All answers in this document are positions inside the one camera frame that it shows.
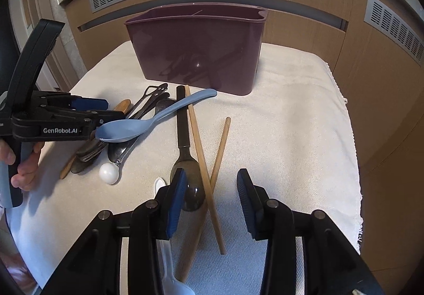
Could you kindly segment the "person's left hand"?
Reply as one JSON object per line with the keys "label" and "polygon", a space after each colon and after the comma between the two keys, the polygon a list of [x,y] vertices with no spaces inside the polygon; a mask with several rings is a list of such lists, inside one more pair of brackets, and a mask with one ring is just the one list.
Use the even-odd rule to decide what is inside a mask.
{"label": "person's left hand", "polygon": [[[31,154],[18,165],[17,174],[11,178],[11,185],[14,188],[28,192],[35,187],[40,153],[44,145],[44,142],[34,144]],[[11,150],[5,141],[1,140],[1,162],[10,166],[15,161],[14,151]]]}

